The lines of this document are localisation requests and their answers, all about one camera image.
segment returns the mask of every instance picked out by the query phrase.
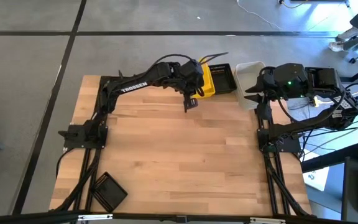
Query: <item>black aluminum frame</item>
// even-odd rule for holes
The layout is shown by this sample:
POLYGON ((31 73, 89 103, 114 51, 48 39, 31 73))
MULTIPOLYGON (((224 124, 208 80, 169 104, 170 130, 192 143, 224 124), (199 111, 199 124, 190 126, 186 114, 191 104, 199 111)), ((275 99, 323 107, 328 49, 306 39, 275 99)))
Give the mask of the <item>black aluminum frame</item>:
MULTIPOLYGON (((264 128, 263 119, 260 116, 258 116, 256 110, 255 110, 255 114, 257 115, 259 129, 263 129, 264 128)), ((268 120, 268 124, 269 125, 273 124, 273 118, 270 118, 268 120)), ((277 175, 281 179, 281 181, 285 184, 283 167, 282 167, 281 158, 280 158, 280 153, 279 152, 273 152, 273 156, 274 156, 274 160, 275 160, 275 166, 276 166, 277 175)), ((273 177, 269 174, 269 171, 268 171, 267 159, 269 159, 269 158, 264 157, 267 184, 268 184, 268 191, 269 191, 269 195, 270 195, 270 204, 272 206, 273 214, 276 215, 276 214, 278 214, 277 199, 276 199, 276 194, 275 194, 275 189, 274 189, 273 177)), ((290 205, 287 202, 286 198, 284 197, 283 192, 281 192, 281 198, 282 198, 282 203, 283 203, 284 214, 290 215, 290 205)))
MULTIPOLYGON (((82 15, 85 10, 87 0, 81 0, 80 6, 78 9, 78 13, 76 15, 76 19, 71 31, 59 31, 59 30, 0 30, 0 36, 34 36, 34 37, 48 37, 48 36, 68 36, 68 42, 66 49, 63 54, 63 58, 61 61, 61 69, 57 75, 56 82, 52 88, 52 93, 50 95, 50 99, 47 103, 46 110, 43 114, 39 131, 36 135, 36 139, 30 151, 28 163, 26 164, 26 170, 24 177, 20 181, 20 189, 16 197, 16 202, 14 204, 14 208, 12 209, 12 214, 21 214, 22 208, 25 203, 25 199, 27 193, 29 191, 29 187, 35 172, 35 168, 37 166, 37 161, 40 156, 42 144, 45 140, 45 135, 47 132, 47 128, 49 126, 50 119, 52 117, 52 111, 55 106, 55 102, 57 100, 57 96, 60 90, 60 86, 62 84, 62 80, 65 74, 65 70, 67 67, 68 60, 70 58, 71 50, 73 48, 73 44, 75 38, 78 36, 93 36, 93 35, 102 35, 102 36, 120 36, 120 35, 238 35, 238 36, 282 36, 282 37, 326 37, 326 38, 334 38, 338 35, 338 32, 286 32, 286 31, 79 31, 79 25, 81 22, 82 15)), ((358 74, 355 75, 356 78, 348 78, 348 82, 358 81, 358 74)), ((276 158, 276 164, 280 164, 279 155, 276 158)), ((96 179, 96 174, 93 174, 91 177, 91 181, 96 179)), ((86 207, 90 208, 91 200, 90 195, 88 194, 86 200, 86 207)))

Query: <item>white plastic container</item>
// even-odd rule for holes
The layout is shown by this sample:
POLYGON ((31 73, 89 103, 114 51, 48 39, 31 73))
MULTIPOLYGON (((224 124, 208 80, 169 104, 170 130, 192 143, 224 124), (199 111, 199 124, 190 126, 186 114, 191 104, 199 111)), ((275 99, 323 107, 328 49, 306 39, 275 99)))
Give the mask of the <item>white plastic container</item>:
POLYGON ((241 63, 236 66, 234 72, 234 81, 237 84, 236 97, 239 105, 245 110, 255 109, 256 102, 244 98, 246 95, 255 93, 246 93, 246 90, 256 84, 257 77, 262 68, 266 67, 263 62, 241 63))

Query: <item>yellow cable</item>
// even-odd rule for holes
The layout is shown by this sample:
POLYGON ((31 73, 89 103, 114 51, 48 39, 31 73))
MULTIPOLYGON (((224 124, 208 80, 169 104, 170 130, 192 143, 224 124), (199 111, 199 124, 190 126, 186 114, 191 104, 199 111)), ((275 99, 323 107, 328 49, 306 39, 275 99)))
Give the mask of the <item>yellow cable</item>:
POLYGON ((281 4, 283 4, 285 7, 289 8, 289 9, 294 9, 294 8, 296 8, 296 7, 299 7, 299 6, 303 5, 304 3, 308 2, 308 1, 309 1, 309 0, 306 0, 306 1, 304 1, 303 3, 301 3, 301 4, 297 5, 297 6, 293 6, 293 7, 287 6, 284 1, 283 1, 281 4))

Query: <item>black mount bracket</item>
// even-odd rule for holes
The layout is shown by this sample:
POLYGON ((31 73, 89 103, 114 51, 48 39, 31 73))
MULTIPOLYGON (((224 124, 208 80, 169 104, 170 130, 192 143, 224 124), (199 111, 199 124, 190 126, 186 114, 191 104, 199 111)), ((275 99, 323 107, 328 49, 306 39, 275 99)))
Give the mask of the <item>black mount bracket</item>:
POLYGON ((283 138, 280 142, 273 144, 269 143, 269 130, 258 129, 258 144, 261 152, 301 152, 298 136, 288 136, 283 138))
POLYGON ((100 125, 95 139, 89 139, 83 125, 72 124, 67 131, 59 131, 65 138, 64 147, 68 149, 104 149, 106 145, 108 126, 100 125))

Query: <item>white cable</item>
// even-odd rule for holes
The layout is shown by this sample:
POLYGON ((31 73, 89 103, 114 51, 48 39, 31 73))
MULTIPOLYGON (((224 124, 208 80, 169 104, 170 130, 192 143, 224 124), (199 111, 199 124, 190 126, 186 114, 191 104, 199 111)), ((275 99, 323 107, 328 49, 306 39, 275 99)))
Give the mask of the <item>white cable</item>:
MULTIPOLYGON (((339 3, 337 8, 339 8, 339 6, 341 6, 342 3, 344 3, 346 0, 344 0, 343 2, 339 3)), ((330 15, 328 15, 327 17, 325 17, 323 20, 321 20, 320 22, 316 23, 313 27, 311 27, 310 29, 308 29, 308 31, 310 31, 311 29, 315 28, 318 24, 324 22, 326 19, 330 18, 331 16, 333 15, 336 15, 339 11, 338 10, 335 10, 335 13, 331 13, 330 15)))
POLYGON ((243 10, 245 10, 246 12, 251 13, 251 14, 253 14, 253 15, 255 15, 255 16, 257 16, 257 17, 263 19, 263 20, 264 20, 265 22, 267 22, 270 26, 273 25, 273 26, 277 27, 279 30, 282 30, 281 27, 279 27, 278 25, 274 24, 273 22, 269 22, 269 21, 267 21, 265 18, 263 18, 262 16, 258 15, 257 13, 255 13, 255 12, 250 12, 250 11, 248 11, 246 8, 242 7, 242 6, 240 5, 239 0, 237 0, 237 5, 239 5, 239 7, 242 8, 243 10))
POLYGON ((329 142, 332 142, 332 141, 335 140, 335 139, 339 139, 339 138, 341 138, 341 137, 343 137, 343 136, 345 136, 345 135, 348 135, 348 134, 350 134, 350 133, 352 133, 352 132, 354 132, 354 131, 357 131, 357 130, 358 130, 358 128, 356 128, 356 129, 354 129, 354 130, 352 130, 352 131, 349 131, 348 133, 345 133, 345 134, 343 134, 343 135, 341 135, 341 136, 338 136, 338 137, 336 137, 336 138, 334 138, 334 139, 331 139, 331 140, 329 140, 328 142, 322 143, 321 145, 319 145, 318 147, 314 148, 312 151, 306 153, 305 155, 307 155, 307 154, 313 152, 314 150, 318 149, 319 147, 321 147, 321 146, 323 146, 323 145, 325 145, 325 144, 327 144, 327 143, 329 143, 329 142))

